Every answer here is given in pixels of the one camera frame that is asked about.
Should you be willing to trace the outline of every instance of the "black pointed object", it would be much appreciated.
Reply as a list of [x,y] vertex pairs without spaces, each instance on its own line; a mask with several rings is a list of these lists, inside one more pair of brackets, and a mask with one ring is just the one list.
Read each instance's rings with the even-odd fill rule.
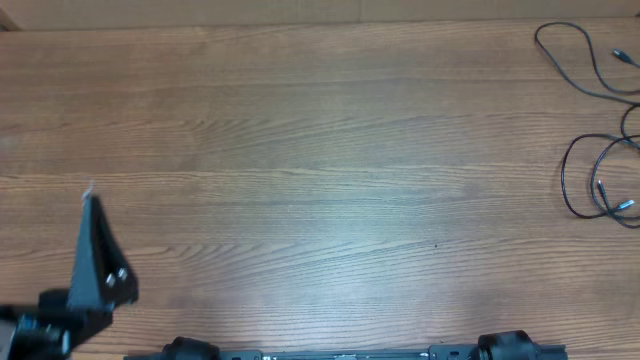
[[113,311],[138,300],[138,280],[95,195],[84,203],[67,308]]

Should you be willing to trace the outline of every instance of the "coiled black cable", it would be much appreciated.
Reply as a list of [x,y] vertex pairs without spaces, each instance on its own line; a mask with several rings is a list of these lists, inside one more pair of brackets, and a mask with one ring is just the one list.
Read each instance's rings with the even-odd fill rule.
[[[598,63],[596,61],[596,57],[595,54],[593,52],[593,43],[591,42],[591,37],[589,36],[589,33],[587,33],[583,28],[581,28],[580,26],[574,24],[574,23],[570,23],[570,22],[564,22],[564,21],[558,21],[558,22],[550,22],[550,23],[546,23],[543,24],[542,26],[538,27],[538,29],[536,30],[535,34],[534,34],[534,40],[535,43],[545,52],[545,54],[549,57],[549,59],[551,60],[551,62],[553,63],[554,67],[556,68],[556,70],[560,73],[560,75],[562,75],[562,77],[569,83],[571,84],[571,86],[573,86],[574,88],[578,89],[579,91],[590,95],[590,96],[594,96],[594,97],[598,97],[601,99],[608,99],[608,100],[612,100],[612,101],[617,101],[623,104],[627,104],[630,107],[627,109],[627,111],[625,111],[625,113],[622,115],[622,119],[620,121],[620,132],[622,133],[622,137],[618,137],[615,135],[610,135],[610,134],[584,134],[584,135],[580,135],[577,138],[573,139],[573,141],[571,142],[571,144],[569,144],[569,147],[567,148],[567,151],[564,154],[564,157],[562,158],[562,168],[561,168],[561,172],[560,172],[560,182],[562,185],[562,196],[564,197],[564,202],[567,205],[567,208],[569,208],[569,210],[577,217],[581,218],[581,219],[595,219],[595,218],[599,218],[599,217],[603,217],[603,216],[609,216],[612,219],[614,219],[615,221],[617,221],[620,225],[630,228],[630,229],[637,229],[640,228],[640,224],[639,225],[631,225],[629,224],[627,221],[634,221],[634,220],[640,220],[640,216],[623,216],[623,215],[619,215],[618,213],[629,208],[631,205],[633,205],[633,200],[629,200],[627,202],[624,202],[616,207],[612,207],[611,204],[609,203],[609,199],[607,198],[607,193],[606,190],[604,188],[604,184],[602,184],[601,181],[598,181],[596,184],[596,175],[598,172],[598,168],[600,167],[600,164],[602,163],[602,161],[604,160],[604,158],[607,156],[607,153],[609,152],[609,150],[615,146],[618,143],[622,143],[624,145],[628,145],[628,146],[632,146],[638,150],[640,150],[640,145],[638,145],[638,143],[635,140],[632,139],[636,139],[636,138],[640,138],[640,135],[633,135],[633,136],[629,136],[627,135],[627,132],[625,131],[625,125],[626,125],[626,121],[627,118],[629,116],[629,114],[631,112],[633,112],[635,109],[637,109],[638,107],[640,107],[640,102],[638,101],[633,101],[630,99],[626,99],[620,96],[616,96],[616,95],[611,95],[611,94],[606,94],[606,93],[599,93],[599,92],[595,92],[589,89],[586,89],[584,87],[582,87],[581,85],[579,85],[578,83],[576,83],[575,81],[573,81],[569,75],[564,71],[564,69],[562,68],[562,66],[560,65],[560,63],[558,63],[558,61],[553,57],[553,55],[551,54],[551,52],[549,52],[549,50],[547,50],[547,48],[542,44],[542,42],[540,41],[540,31],[546,27],[550,27],[550,26],[568,26],[568,27],[572,27],[576,30],[578,30],[580,33],[582,33],[582,35],[584,35],[585,40],[587,42],[587,45],[589,46],[589,54],[591,56],[591,64],[593,65],[593,71],[596,74],[596,77],[598,78],[598,81],[600,81],[600,83],[602,84],[602,86],[605,87],[605,89],[609,90],[612,93],[615,94],[620,94],[620,95],[635,95],[635,94],[640,94],[640,89],[637,90],[621,90],[621,89],[617,89],[613,86],[611,86],[609,83],[607,83],[607,81],[602,77],[602,74],[600,73],[600,68],[598,67]],[[633,66],[636,67],[640,67],[638,66],[638,64],[633,61],[631,59],[631,57],[629,55],[627,55],[626,53],[624,53],[621,50],[615,49],[613,51],[613,55],[616,56],[618,59],[620,59],[621,61],[624,61],[628,64],[631,64]],[[566,188],[566,182],[565,182],[565,168],[567,165],[567,158],[569,157],[569,153],[571,152],[571,149],[573,148],[573,146],[580,140],[585,139],[585,138],[604,138],[604,139],[608,139],[611,140],[611,143],[600,153],[600,156],[598,157],[598,159],[596,160],[594,166],[593,166],[593,170],[591,171],[591,181],[590,181],[590,190],[591,190],[591,198],[593,200],[593,203],[596,205],[596,207],[600,210],[599,213],[597,214],[593,214],[593,215],[585,215],[582,214],[578,211],[576,211],[572,206],[571,203],[569,202],[569,197],[567,195],[567,188]],[[598,189],[598,192],[600,194],[600,197],[602,198],[602,201],[604,203],[603,204],[600,203],[600,201],[598,200],[598,197],[596,195],[596,191],[595,189]]]

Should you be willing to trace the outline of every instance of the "wooden table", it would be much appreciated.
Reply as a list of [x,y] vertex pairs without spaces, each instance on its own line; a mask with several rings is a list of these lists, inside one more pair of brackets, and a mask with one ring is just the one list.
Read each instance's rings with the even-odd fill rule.
[[[640,233],[576,219],[559,181],[569,141],[617,134],[625,107],[560,78],[543,22],[0,34],[0,300],[68,284],[91,178],[141,299],[76,358],[522,328],[572,359],[637,359]],[[637,86],[609,52],[640,58],[640,21],[579,23],[605,77]],[[579,34],[544,41],[597,87]],[[601,150],[571,157],[585,212]],[[603,165],[615,201],[640,200],[636,157]]]

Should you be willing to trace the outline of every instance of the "screw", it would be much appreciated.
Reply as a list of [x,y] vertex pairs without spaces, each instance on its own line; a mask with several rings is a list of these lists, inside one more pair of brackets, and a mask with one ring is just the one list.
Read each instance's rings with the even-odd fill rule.
[[125,281],[127,279],[127,270],[125,270],[124,268],[118,270],[118,277],[120,278],[120,280]]
[[113,287],[113,285],[115,285],[115,284],[116,284],[116,277],[115,277],[115,276],[113,276],[113,274],[109,274],[109,275],[107,275],[107,281],[106,281],[106,283],[107,283],[107,286],[108,286],[108,287]]

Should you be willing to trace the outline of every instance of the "black cable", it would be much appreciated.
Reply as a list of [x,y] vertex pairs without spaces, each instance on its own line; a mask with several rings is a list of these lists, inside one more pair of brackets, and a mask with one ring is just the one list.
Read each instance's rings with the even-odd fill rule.
[[[613,100],[613,101],[617,101],[617,102],[621,102],[627,105],[630,105],[630,107],[627,109],[627,111],[625,111],[625,113],[622,115],[622,119],[620,121],[620,132],[622,133],[622,137],[618,137],[615,135],[610,135],[610,134],[584,134],[584,135],[580,135],[577,138],[573,139],[573,141],[569,144],[569,147],[567,148],[567,151],[564,154],[564,157],[562,158],[562,168],[561,168],[561,172],[560,172],[560,183],[562,185],[562,196],[564,198],[564,202],[567,205],[567,208],[577,217],[581,218],[581,219],[595,219],[595,218],[599,218],[599,217],[603,217],[603,216],[608,216],[611,217],[612,219],[614,219],[615,221],[617,221],[620,225],[630,228],[630,229],[637,229],[640,228],[640,225],[631,225],[628,224],[627,221],[634,221],[634,220],[640,220],[640,216],[623,216],[623,215],[619,215],[619,212],[624,211],[625,209],[629,208],[631,205],[633,205],[633,200],[629,200],[626,201],[618,206],[616,206],[615,208],[611,207],[611,204],[609,203],[609,199],[607,198],[607,193],[606,190],[604,188],[604,184],[598,180],[597,184],[596,184],[596,177],[597,177],[597,172],[598,172],[598,168],[600,167],[600,164],[602,163],[602,161],[604,160],[604,158],[607,156],[607,153],[609,152],[609,150],[615,146],[618,143],[621,143],[623,145],[628,145],[628,146],[632,146],[638,150],[640,150],[640,145],[638,145],[638,143],[636,143],[634,140],[634,138],[640,138],[640,135],[633,135],[633,136],[629,136],[627,135],[626,131],[625,131],[625,125],[626,125],[626,121],[627,121],[627,117],[629,116],[629,114],[635,110],[636,108],[640,107],[640,102],[638,101],[633,101],[633,100],[629,100],[620,96],[615,96],[615,95],[611,95],[611,94],[605,94],[605,93],[598,93],[589,89],[586,89],[582,86],[580,86],[579,84],[577,84],[575,81],[573,81],[569,75],[567,75],[567,73],[564,71],[564,69],[562,68],[562,66],[560,65],[560,63],[558,63],[558,61],[553,57],[553,55],[551,54],[551,52],[549,52],[549,50],[547,50],[547,48],[542,44],[542,42],[540,42],[540,38],[539,38],[539,34],[540,34],[540,30],[549,27],[549,26],[556,26],[556,25],[562,25],[562,26],[569,26],[572,27],[578,31],[580,31],[586,41],[587,41],[587,45],[589,45],[589,54],[591,55],[591,63],[593,65],[593,70],[598,78],[598,80],[600,81],[600,83],[610,92],[616,93],[616,94],[622,94],[622,95],[634,95],[634,94],[640,94],[640,89],[638,90],[620,90],[620,89],[616,89],[613,86],[609,85],[609,83],[607,83],[606,80],[604,80],[604,78],[602,77],[602,75],[600,74],[600,69],[598,67],[598,63],[596,61],[596,57],[595,54],[593,52],[593,44],[591,42],[591,37],[589,36],[589,34],[580,26],[573,24],[573,23],[569,23],[569,22],[551,22],[551,23],[547,23],[547,24],[543,24],[542,26],[540,26],[534,35],[534,40],[535,43],[540,46],[540,48],[547,54],[547,56],[549,57],[549,59],[551,60],[551,62],[553,63],[553,65],[555,66],[556,70],[558,70],[558,72],[560,73],[560,75],[562,75],[562,77],[569,83],[571,84],[574,88],[578,89],[579,91],[590,95],[590,96],[594,96],[594,97],[598,97],[598,98],[602,98],[602,99],[608,99],[608,100]],[[613,51],[614,56],[616,56],[618,59],[620,59],[621,61],[624,61],[625,63],[631,64],[633,66],[639,67],[640,66],[633,61],[633,59],[631,59],[631,57],[629,55],[627,55],[625,52],[623,52],[622,50],[618,50],[615,49]],[[571,149],[573,148],[573,146],[580,140],[585,139],[585,138],[603,138],[603,139],[608,139],[611,140],[611,143],[600,153],[600,156],[598,157],[598,159],[596,160],[593,169],[591,171],[591,181],[590,181],[590,190],[591,190],[591,198],[593,200],[593,203],[596,205],[596,207],[600,210],[599,213],[597,214],[591,214],[591,215],[585,215],[582,213],[579,213],[578,211],[576,211],[572,206],[571,203],[569,202],[569,197],[567,195],[567,187],[566,187],[566,181],[565,181],[565,168],[567,165],[567,159],[569,157],[569,153],[571,152]],[[604,203],[604,206],[600,203],[600,201],[598,201],[598,197],[596,196],[596,192],[595,189],[598,189],[598,192],[600,194],[600,197],[602,198],[602,201]]]

